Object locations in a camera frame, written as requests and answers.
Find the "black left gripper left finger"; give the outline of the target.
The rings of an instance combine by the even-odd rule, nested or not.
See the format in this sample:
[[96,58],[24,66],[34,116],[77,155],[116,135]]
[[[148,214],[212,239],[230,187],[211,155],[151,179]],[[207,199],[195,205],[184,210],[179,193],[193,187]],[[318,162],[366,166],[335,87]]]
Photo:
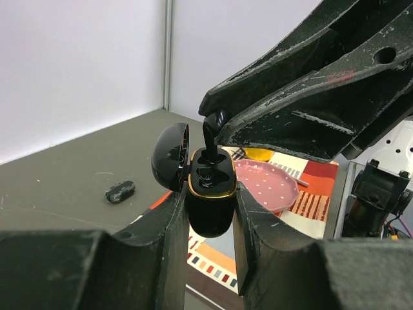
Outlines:
[[115,234],[3,231],[2,309],[182,309],[187,191]]

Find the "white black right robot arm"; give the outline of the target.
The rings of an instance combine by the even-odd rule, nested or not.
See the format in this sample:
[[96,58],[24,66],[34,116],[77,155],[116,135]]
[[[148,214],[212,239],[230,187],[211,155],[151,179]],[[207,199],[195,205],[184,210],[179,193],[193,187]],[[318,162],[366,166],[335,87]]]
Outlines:
[[412,199],[412,2],[322,1],[273,49],[204,96],[208,142],[326,163],[397,125],[368,160],[343,236],[381,236]]

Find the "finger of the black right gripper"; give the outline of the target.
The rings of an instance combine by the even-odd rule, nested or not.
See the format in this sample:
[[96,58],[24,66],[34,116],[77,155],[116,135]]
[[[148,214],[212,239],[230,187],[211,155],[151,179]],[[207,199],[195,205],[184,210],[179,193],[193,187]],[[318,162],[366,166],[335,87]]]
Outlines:
[[355,158],[412,113],[412,50],[359,48],[232,118],[220,145]]
[[199,114],[235,116],[259,100],[337,61],[390,23],[412,1],[322,1],[272,50],[211,88]]

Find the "black stem earbud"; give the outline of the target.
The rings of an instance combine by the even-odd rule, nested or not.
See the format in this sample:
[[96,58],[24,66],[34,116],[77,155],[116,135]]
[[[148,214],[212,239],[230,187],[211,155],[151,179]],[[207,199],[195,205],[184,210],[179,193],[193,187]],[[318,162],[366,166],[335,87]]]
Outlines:
[[218,150],[215,144],[215,138],[229,119],[230,114],[225,109],[220,109],[207,116],[203,121],[203,136],[206,147],[205,158],[211,163],[218,161]]

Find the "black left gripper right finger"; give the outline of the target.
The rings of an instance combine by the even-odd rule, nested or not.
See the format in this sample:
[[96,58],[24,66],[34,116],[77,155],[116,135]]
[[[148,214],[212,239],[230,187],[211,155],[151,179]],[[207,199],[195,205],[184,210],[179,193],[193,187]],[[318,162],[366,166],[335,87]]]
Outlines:
[[237,287],[245,309],[411,309],[412,240],[317,240],[237,186]]

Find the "glossy black gold-trim charging case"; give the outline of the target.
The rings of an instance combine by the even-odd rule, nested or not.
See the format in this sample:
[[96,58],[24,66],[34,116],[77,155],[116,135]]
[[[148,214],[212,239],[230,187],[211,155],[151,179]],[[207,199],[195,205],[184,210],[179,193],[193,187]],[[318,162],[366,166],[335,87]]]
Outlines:
[[185,193],[192,229],[205,238],[228,231],[236,206],[237,177],[234,162],[225,150],[209,162],[206,147],[189,155],[189,125],[176,123],[158,137],[151,159],[152,173],[162,187]]

